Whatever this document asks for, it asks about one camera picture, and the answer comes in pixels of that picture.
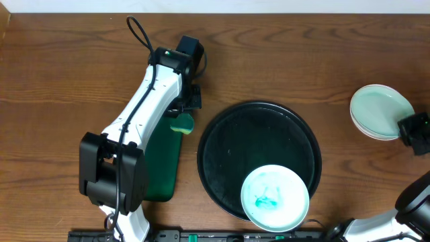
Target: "wooden table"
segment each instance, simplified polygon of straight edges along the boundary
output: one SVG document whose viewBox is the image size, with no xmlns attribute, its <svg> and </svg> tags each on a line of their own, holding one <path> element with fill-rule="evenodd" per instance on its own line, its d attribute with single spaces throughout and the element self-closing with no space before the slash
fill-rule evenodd
<svg viewBox="0 0 430 242">
<path fill-rule="evenodd" d="M 257 230 L 213 203 L 196 165 L 209 121 L 247 100 L 285 105 L 315 133 L 322 177 L 308 217 L 327 226 L 392 209 L 430 169 L 429 156 L 368 138 L 349 116 L 351 96 L 371 83 L 429 110 L 428 15 L 135 16 L 154 46 L 174 48 L 186 34 L 209 58 L 175 195 L 144 202 L 154 227 Z M 0 240 L 65 241 L 71 229 L 102 228 L 104 215 L 78 191 L 79 142 L 123 110 L 147 56 L 125 14 L 12 15 L 0 56 Z"/>
</svg>

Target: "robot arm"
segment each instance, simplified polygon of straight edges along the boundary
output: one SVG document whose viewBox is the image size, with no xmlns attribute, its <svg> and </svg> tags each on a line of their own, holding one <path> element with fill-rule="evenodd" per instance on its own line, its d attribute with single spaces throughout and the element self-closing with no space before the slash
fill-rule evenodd
<svg viewBox="0 0 430 242">
<path fill-rule="evenodd" d="M 120 214 L 117 226 L 126 242 L 144 241 L 149 223 L 141 203 L 147 184 L 144 152 L 161 116 L 177 116 L 201 108 L 200 88 L 191 81 L 204 53 L 198 40 L 183 36 L 176 50 L 157 48 L 137 92 L 124 111 L 101 135 L 88 132 L 79 147 L 79 191 L 106 214 L 116 205 L 116 154 L 127 117 L 148 89 L 156 65 L 153 89 L 131 119 L 122 142 Z M 114 158 L 114 163 L 105 159 Z"/>
</svg>

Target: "black cable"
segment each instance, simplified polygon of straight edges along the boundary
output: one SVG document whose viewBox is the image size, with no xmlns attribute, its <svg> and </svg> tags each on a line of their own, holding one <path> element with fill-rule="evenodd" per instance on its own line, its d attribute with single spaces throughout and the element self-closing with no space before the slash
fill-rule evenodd
<svg viewBox="0 0 430 242">
<path fill-rule="evenodd" d="M 204 67 L 203 69 L 194 75 L 194 79 L 200 78 L 204 72 L 206 71 L 206 67 L 208 66 L 208 55 L 206 54 L 206 51 L 204 52 Z"/>
<path fill-rule="evenodd" d="M 389 242 L 389 241 L 394 241 L 394 240 L 397 240 L 397 239 L 402 240 L 404 238 L 408 238 L 408 239 L 411 239 L 411 240 L 416 241 L 416 242 L 422 242 L 422 240 L 420 240 L 418 238 L 415 238 L 412 235 L 405 234 L 405 233 L 400 233 L 398 235 L 387 237 L 387 238 L 383 238 L 383 239 L 377 239 L 377 240 L 372 241 L 372 242 Z"/>
<path fill-rule="evenodd" d="M 133 30 L 133 27 L 130 25 L 130 19 L 133 20 L 133 22 L 139 27 L 139 30 L 142 32 L 146 43 L 143 42 L 143 40 L 136 34 L 136 32 Z M 137 21 L 136 18 L 133 16 L 127 17 L 127 26 L 130 29 L 130 31 L 133 33 L 133 35 L 139 40 L 140 43 L 142 43 L 145 47 L 149 49 L 149 52 L 151 53 L 151 58 L 153 61 L 155 61 L 155 52 L 153 49 L 153 46 L 151 45 L 151 42 L 149 41 L 148 36 L 146 35 L 146 32 L 143 30 L 142 25 L 140 25 L 139 21 Z M 121 172 L 121 162 L 122 162 L 122 143 L 124 141 L 124 135 L 127 132 L 128 125 L 133 118 L 134 114 L 139 109 L 140 105 L 142 105 L 145 98 L 148 96 L 149 92 L 153 89 L 154 83 L 155 83 L 155 77 L 157 76 L 157 67 L 156 64 L 153 63 L 153 78 L 151 80 L 151 83 L 148 86 L 148 89 L 143 94 L 142 98 L 139 100 L 139 102 L 136 104 L 136 106 L 133 108 L 133 110 L 130 112 L 130 115 L 126 119 L 125 123 L 122 125 L 121 133 L 120 133 L 120 139 L 118 141 L 117 151 L 116 151 L 116 205 L 115 205 L 115 213 L 112 217 L 112 215 L 108 215 L 106 218 L 110 219 L 112 218 L 112 224 L 110 227 L 107 223 L 105 223 L 105 230 L 106 231 L 113 231 L 117 227 L 117 221 L 118 216 L 120 214 L 120 207 L 121 207 L 121 179 L 120 179 L 120 172 Z"/>
</svg>

